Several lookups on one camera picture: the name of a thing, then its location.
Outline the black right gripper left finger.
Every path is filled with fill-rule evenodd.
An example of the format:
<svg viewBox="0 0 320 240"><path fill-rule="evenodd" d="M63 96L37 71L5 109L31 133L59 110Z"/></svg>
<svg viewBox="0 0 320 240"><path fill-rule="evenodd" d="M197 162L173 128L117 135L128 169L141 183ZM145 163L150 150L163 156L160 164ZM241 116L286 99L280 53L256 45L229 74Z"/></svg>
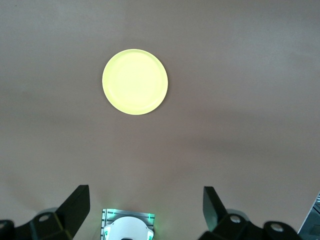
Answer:
<svg viewBox="0 0 320 240"><path fill-rule="evenodd" d="M72 240L90 212L90 189L79 185L55 210L36 215L15 226L9 219L0 221L2 240Z"/></svg>

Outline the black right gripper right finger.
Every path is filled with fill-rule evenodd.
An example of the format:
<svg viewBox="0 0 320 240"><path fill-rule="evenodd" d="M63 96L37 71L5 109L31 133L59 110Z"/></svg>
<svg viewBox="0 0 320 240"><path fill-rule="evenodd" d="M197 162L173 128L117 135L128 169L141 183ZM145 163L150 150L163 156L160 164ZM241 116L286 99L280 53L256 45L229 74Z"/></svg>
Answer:
<svg viewBox="0 0 320 240"><path fill-rule="evenodd" d="M203 188L202 212L208 231L200 240L300 240L288 224L267 221L260 228L237 213L228 213L212 186Z"/></svg>

